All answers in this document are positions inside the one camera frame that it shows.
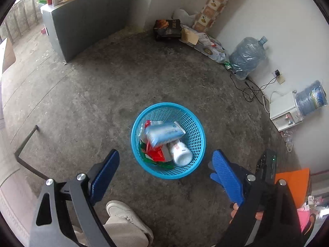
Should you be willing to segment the right hand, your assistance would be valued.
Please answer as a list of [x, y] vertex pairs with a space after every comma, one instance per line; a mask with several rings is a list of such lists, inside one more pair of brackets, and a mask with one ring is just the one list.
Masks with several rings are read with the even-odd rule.
[[234, 217], [238, 216], [237, 219], [239, 221], [242, 221], [243, 224], [255, 225], [256, 223], [259, 223], [262, 220], [263, 215], [264, 215], [264, 210], [257, 211], [254, 213], [254, 217], [251, 218], [252, 212], [250, 210], [243, 209], [243, 207], [242, 206], [240, 207], [238, 205], [238, 203], [236, 203], [236, 202], [233, 202], [230, 205], [230, 208], [231, 208], [231, 213], [230, 213], [231, 220], [230, 220], [229, 224], [231, 224], [231, 223], [235, 224], [236, 222], [234, 221]]

